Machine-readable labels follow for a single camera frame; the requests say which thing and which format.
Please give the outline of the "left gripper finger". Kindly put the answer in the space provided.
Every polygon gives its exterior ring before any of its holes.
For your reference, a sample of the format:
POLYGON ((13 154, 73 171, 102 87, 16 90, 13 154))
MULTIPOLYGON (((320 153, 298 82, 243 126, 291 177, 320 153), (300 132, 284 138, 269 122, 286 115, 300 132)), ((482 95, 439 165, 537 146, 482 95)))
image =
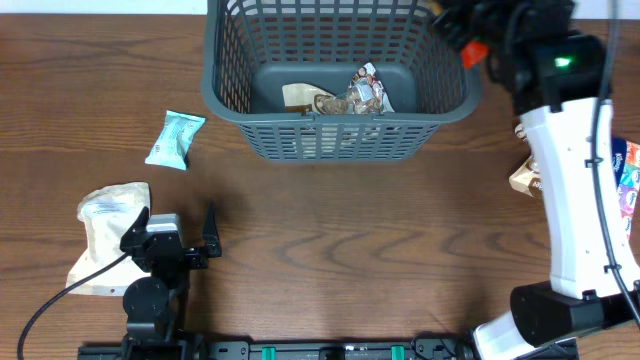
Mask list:
POLYGON ((120 250, 130 253, 134 248, 144 242, 146 226, 150 218, 150 210, 144 206, 132 225, 122 235, 120 240, 120 250))
POLYGON ((205 222, 202 230, 202 238, 208 258, 216 258, 222 255, 220 237, 215 220, 215 209, 212 203, 209 204, 205 222))

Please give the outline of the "orange cracker sleeve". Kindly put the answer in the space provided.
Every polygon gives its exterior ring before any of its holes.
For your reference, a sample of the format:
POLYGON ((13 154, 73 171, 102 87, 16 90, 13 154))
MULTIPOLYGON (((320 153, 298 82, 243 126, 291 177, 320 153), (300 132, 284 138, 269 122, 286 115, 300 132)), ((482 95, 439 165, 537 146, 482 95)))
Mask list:
POLYGON ((467 70, 484 61, 489 54, 489 46, 479 41, 469 42, 460 52, 463 66, 467 70))

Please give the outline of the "teal snack packet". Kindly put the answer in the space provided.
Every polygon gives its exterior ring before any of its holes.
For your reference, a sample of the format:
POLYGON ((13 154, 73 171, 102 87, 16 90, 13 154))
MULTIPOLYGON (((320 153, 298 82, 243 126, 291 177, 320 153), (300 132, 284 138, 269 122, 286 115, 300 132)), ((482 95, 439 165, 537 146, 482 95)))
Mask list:
POLYGON ((145 163, 186 171, 187 153, 205 122, 203 117, 167 110, 164 127, 145 163))

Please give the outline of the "brown white snack pouch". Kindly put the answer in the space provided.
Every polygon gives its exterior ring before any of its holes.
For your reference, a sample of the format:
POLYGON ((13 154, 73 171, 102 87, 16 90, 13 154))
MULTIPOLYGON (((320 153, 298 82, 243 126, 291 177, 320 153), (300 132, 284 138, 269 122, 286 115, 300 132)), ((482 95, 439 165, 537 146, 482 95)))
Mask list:
POLYGON ((541 177, 533 154, 509 176, 509 184, 520 193, 537 199, 543 198, 541 177))

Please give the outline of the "cookie pouch brown white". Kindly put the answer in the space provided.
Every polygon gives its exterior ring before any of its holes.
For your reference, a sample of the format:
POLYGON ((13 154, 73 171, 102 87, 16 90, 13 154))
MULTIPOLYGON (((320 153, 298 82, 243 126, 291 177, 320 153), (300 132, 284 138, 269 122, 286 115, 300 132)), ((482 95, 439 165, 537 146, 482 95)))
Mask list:
POLYGON ((282 86, 287 112, 320 115, 367 115, 393 113, 389 95, 372 63, 361 66, 345 93, 334 95, 306 83, 282 86))

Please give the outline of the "kleenex tissue multipack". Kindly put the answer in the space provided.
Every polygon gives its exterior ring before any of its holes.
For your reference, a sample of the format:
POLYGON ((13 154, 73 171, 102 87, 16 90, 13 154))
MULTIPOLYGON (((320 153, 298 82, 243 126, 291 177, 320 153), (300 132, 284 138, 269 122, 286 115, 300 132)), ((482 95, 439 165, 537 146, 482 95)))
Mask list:
POLYGON ((636 201, 639 196, 639 145, 613 137, 612 161, 623 229, 627 238, 630 238, 636 201))

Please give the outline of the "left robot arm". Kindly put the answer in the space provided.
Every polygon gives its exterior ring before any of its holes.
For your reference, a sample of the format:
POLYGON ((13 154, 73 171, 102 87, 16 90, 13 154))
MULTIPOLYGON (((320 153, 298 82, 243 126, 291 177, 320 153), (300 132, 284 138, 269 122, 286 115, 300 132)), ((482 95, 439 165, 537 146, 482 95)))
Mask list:
POLYGON ((204 244, 187 247, 176 214, 152 215, 143 207, 121 237, 120 249, 146 275, 131 283, 123 296, 127 334, 124 359, 207 359, 202 335, 184 330, 190 272, 204 270, 222 254, 214 207, 207 210, 204 244))

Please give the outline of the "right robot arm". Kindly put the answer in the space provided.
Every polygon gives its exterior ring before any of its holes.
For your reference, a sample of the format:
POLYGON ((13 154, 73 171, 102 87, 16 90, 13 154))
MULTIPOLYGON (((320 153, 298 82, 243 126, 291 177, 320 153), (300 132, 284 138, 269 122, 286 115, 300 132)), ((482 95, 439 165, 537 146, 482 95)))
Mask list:
POLYGON ((433 25, 485 61, 512 96, 539 169, 551 241, 546 282, 513 289, 510 308, 476 327, 460 359, 565 359, 579 337, 639 319, 639 266, 622 226, 611 144, 619 22, 602 41, 571 26, 570 1, 446 1, 433 25))

